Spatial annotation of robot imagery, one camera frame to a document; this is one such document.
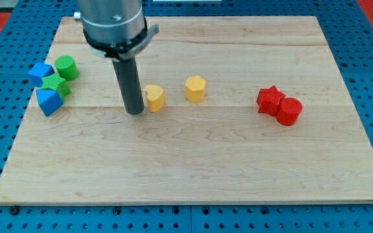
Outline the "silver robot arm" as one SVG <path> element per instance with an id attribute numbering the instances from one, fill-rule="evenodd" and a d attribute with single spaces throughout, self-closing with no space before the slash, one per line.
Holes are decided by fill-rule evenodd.
<path id="1" fill-rule="evenodd" d="M 101 57 L 126 61 L 159 33 L 148 26 L 140 0 L 77 0 L 86 41 Z"/>

